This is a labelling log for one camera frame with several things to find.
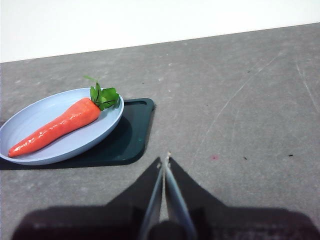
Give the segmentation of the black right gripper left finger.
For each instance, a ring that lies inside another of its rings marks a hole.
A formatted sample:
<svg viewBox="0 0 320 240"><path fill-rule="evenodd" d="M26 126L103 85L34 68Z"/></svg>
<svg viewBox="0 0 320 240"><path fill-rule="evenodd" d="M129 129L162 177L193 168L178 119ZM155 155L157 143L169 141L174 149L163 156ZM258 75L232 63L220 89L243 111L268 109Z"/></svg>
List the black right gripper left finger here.
<svg viewBox="0 0 320 240"><path fill-rule="evenodd" d="M146 240L151 228L159 222L163 191L163 169L160 158L105 207L107 240Z"/></svg>

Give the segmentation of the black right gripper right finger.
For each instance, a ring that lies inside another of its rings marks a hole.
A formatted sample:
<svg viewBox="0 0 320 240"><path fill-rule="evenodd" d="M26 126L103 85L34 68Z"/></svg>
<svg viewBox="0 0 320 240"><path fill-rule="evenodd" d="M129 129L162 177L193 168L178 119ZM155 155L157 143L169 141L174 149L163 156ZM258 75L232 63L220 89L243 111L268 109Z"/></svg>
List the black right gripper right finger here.
<svg viewBox="0 0 320 240"><path fill-rule="evenodd" d="M188 240L208 240L211 220L221 217L226 205L202 188L172 157L164 172L169 220L182 227Z"/></svg>

